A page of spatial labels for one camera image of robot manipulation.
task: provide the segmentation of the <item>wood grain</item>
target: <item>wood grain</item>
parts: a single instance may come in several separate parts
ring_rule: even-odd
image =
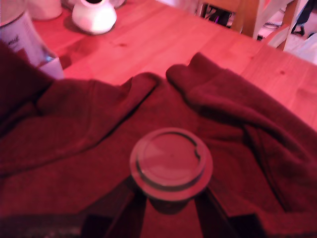
[[[66,77],[114,85],[143,71],[165,77],[172,64],[202,52],[317,129],[317,66],[155,0],[128,0],[117,15],[115,27],[99,36],[73,28],[68,10],[35,27],[60,56]]]

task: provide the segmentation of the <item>metal lid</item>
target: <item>metal lid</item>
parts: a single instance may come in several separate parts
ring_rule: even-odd
[[[182,201],[208,184],[212,159],[208,147],[194,134],[164,128],[144,136],[130,157],[132,177],[148,196]]]
[[[16,20],[26,7],[25,0],[1,0],[0,26]]]

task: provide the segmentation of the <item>white container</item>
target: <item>white container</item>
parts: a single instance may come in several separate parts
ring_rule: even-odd
[[[60,0],[28,0],[31,17],[35,20],[50,20],[61,15]]]
[[[112,29],[117,15],[109,0],[77,0],[72,19],[83,31],[98,35]]]
[[[66,8],[73,10],[76,1],[77,0],[61,0],[61,4]],[[109,0],[109,2],[112,4],[114,9],[116,9],[124,5],[126,3],[126,0]]]
[[[59,59],[36,32],[25,0],[1,0],[0,40],[34,67],[55,79],[63,78]]]

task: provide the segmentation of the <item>red cloth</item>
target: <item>red cloth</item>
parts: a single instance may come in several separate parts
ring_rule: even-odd
[[[1,217],[78,212],[129,175],[138,139],[174,126],[210,148],[209,187],[229,216],[317,237],[316,132],[201,54],[169,68],[169,83],[143,73],[118,87],[53,81],[3,45],[0,62]],[[194,208],[167,217],[148,204],[141,237],[201,237]]]

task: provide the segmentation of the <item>white ceramic vase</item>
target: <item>white ceramic vase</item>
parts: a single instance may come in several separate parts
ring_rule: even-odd
[[[112,29],[117,15],[109,0],[77,0],[72,19],[83,31],[98,35]]]

